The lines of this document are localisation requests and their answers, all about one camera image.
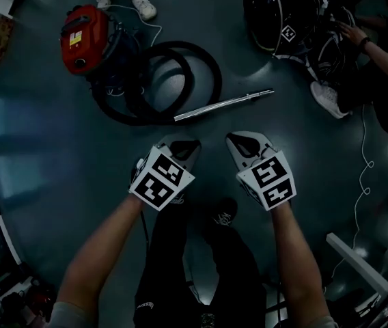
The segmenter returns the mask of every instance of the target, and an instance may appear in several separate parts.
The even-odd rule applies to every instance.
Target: floor
[[[16,27],[0,64],[0,209],[19,255],[46,281],[57,287],[74,253],[126,196],[130,169],[162,136],[184,131],[202,142],[189,189],[192,203],[214,204],[234,197],[239,214],[234,227],[252,250],[262,273],[277,278],[275,242],[270,215],[238,186],[236,168],[225,145],[232,131],[264,133],[281,148],[292,168],[297,196],[292,206],[301,228],[329,278],[339,256],[324,241],[335,232],[351,243],[355,233],[353,207],[361,193],[361,110],[336,120],[321,109],[309,91],[308,74],[289,61],[272,59],[254,47],[243,19],[243,0],[152,0],[163,26],[158,42],[185,40],[205,48],[223,74],[221,99],[272,87],[275,94],[204,117],[189,126],[124,126],[97,107],[88,85],[65,69],[59,50],[59,30],[66,12],[94,0],[25,0],[16,11]],[[115,3],[128,5],[127,0]],[[363,2],[358,11],[379,10],[380,0]],[[137,16],[114,10],[128,28],[139,27],[144,44],[155,30]],[[187,57],[195,73],[195,89],[185,109],[204,104],[211,78],[204,65]],[[183,77],[174,75],[154,93],[165,105],[178,93]],[[388,134],[374,110],[364,111],[365,155],[375,162],[363,177],[372,193],[358,205],[362,231],[357,247],[384,271],[388,249]],[[145,211],[149,230],[156,212]],[[203,302],[215,290],[217,274],[209,248],[190,225],[186,262]],[[100,301],[100,326],[132,327],[133,297],[145,262],[145,239],[138,220]],[[364,286],[343,264],[327,297],[336,299]],[[275,304],[275,294],[268,306]],[[273,327],[277,315],[267,315]]]

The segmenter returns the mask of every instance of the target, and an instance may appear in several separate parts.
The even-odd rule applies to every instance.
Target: person's hand
[[[342,35],[356,46],[359,46],[361,41],[367,37],[367,34],[358,27],[351,27],[343,22],[338,22],[338,25],[341,28]]]

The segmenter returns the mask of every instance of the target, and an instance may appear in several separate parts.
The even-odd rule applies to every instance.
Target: black hose
[[[124,99],[128,110],[135,117],[120,113],[107,103],[107,94],[104,83],[92,81],[92,95],[101,110],[110,118],[131,126],[142,125],[168,125],[175,124],[174,115],[188,99],[193,86],[193,73],[185,58],[172,48],[187,49],[196,54],[211,69],[214,78],[214,87],[207,105],[218,102],[223,79],[220,67],[215,59],[198,45],[184,41],[162,42],[145,50],[140,56],[134,58],[126,70],[126,87]],[[166,109],[159,112],[148,104],[141,95],[141,75],[154,57],[168,57],[174,59],[181,67],[184,75],[184,87],[177,99]]]

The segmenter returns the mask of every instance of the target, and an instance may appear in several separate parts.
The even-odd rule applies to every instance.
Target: wristband
[[[359,49],[362,53],[367,54],[367,53],[365,52],[365,49],[364,49],[364,48],[365,48],[366,44],[367,44],[369,41],[371,41],[370,38],[369,38],[369,37],[366,37],[366,38],[362,39],[362,41],[359,43],[358,49]]]

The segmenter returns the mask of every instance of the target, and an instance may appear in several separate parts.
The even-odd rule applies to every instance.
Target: metal pipe
[[[257,100],[257,99],[261,98],[261,96],[274,94],[274,93],[275,93],[275,91],[273,89],[267,89],[267,90],[263,90],[263,91],[259,91],[259,92],[252,92],[252,93],[246,94],[246,95],[241,96],[241,97],[237,97],[237,98],[233,98],[231,100],[226,100],[226,101],[214,103],[213,105],[205,106],[202,108],[197,108],[197,109],[194,109],[193,111],[179,114],[176,117],[174,117],[174,121],[179,122],[180,120],[185,120],[188,118],[197,117],[198,115],[202,115],[202,114],[214,111],[215,109],[218,109],[218,108],[234,105],[235,103],[240,103],[240,102],[244,102],[247,100]]]

